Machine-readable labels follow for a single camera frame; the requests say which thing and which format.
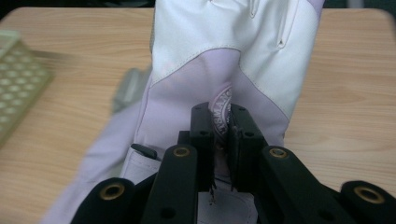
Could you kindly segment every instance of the perforated basket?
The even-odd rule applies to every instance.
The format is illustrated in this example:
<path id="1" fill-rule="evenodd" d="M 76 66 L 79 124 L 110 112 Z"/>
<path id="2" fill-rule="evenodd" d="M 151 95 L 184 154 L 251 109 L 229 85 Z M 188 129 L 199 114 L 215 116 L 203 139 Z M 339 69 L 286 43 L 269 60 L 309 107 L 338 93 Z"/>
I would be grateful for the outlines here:
<path id="1" fill-rule="evenodd" d="M 0 30 L 0 146 L 50 78 L 17 32 Z"/>

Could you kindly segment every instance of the dark background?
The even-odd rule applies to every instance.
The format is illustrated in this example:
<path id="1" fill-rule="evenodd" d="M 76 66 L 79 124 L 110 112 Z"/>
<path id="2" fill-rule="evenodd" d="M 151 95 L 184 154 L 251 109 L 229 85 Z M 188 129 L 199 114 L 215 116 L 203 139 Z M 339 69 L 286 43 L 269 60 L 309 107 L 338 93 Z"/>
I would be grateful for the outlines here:
<path id="1" fill-rule="evenodd" d="M 17 7 L 153 7 L 155 0 L 0 0 L 0 20 Z M 324 7 L 347 7 L 347 0 L 326 0 Z M 380 8 L 396 17 L 395 0 L 364 0 L 364 7 Z"/>

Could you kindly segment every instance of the wooden table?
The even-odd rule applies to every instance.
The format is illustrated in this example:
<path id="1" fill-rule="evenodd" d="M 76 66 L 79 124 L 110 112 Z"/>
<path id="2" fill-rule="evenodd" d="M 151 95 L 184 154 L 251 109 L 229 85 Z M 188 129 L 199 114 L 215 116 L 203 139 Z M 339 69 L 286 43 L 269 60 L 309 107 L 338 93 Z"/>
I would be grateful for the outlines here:
<path id="1" fill-rule="evenodd" d="M 104 128 L 120 79 L 150 63 L 152 9 L 20 8 L 0 29 L 55 79 L 0 148 L 0 223 L 36 223 Z M 324 10 L 286 135 L 323 184 L 372 182 L 396 196 L 396 45 L 390 15 Z"/>

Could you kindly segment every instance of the brass screw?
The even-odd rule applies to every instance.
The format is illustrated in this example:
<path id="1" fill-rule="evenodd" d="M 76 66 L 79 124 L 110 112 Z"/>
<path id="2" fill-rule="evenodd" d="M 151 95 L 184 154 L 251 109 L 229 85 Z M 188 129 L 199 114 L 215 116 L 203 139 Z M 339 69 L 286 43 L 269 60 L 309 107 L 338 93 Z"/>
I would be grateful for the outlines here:
<path id="1" fill-rule="evenodd" d="M 280 159 L 284 159 L 288 156 L 288 153 L 285 150 L 283 150 L 282 148 L 277 148 L 277 147 L 271 148 L 270 154 L 271 154 L 271 156 L 277 157 Z"/>
<path id="2" fill-rule="evenodd" d="M 190 150 L 186 147 L 177 147 L 174 149 L 174 155 L 176 157 L 186 157 L 190 155 Z"/>
<path id="3" fill-rule="evenodd" d="M 105 201 L 111 201 L 120 197 L 124 191 L 125 187 L 123 186 L 123 184 L 121 184 L 120 182 L 116 182 L 102 188 L 99 195 L 101 199 Z"/>
<path id="4" fill-rule="evenodd" d="M 364 187 L 364 186 L 357 186 L 356 188 L 353 189 L 353 191 L 364 201 L 368 202 L 368 203 L 376 203 L 376 204 L 380 204 L 380 203 L 384 203 L 385 199 L 384 197 L 376 192 L 373 189 Z"/>

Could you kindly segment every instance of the wood grain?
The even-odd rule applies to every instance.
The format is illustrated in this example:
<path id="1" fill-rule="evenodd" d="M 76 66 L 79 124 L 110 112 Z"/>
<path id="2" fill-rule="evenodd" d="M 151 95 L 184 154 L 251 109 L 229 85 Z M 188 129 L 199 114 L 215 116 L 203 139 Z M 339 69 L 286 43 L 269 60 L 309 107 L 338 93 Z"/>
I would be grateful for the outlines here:
<path id="1" fill-rule="evenodd" d="M 123 74 L 150 63 L 152 9 L 20 8 L 0 29 L 55 78 L 0 148 L 0 223 L 36 223 L 110 115 Z M 324 184 L 370 181 L 396 196 L 396 45 L 378 10 L 324 10 L 286 146 Z"/>

